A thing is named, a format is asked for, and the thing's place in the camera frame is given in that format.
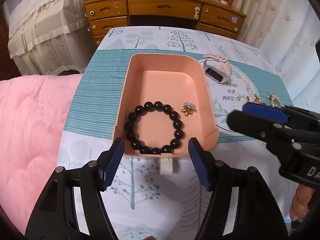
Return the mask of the right hand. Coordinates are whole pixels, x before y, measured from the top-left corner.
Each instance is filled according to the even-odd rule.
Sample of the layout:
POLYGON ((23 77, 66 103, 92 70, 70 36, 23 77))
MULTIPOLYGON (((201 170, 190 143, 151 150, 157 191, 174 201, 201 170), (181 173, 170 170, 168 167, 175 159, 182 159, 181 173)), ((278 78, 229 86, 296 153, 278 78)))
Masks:
POLYGON ((310 202, 313 193, 314 189, 308 186, 298 185, 289 211, 289 216, 292 221, 304 218, 308 214, 308 203, 310 202))

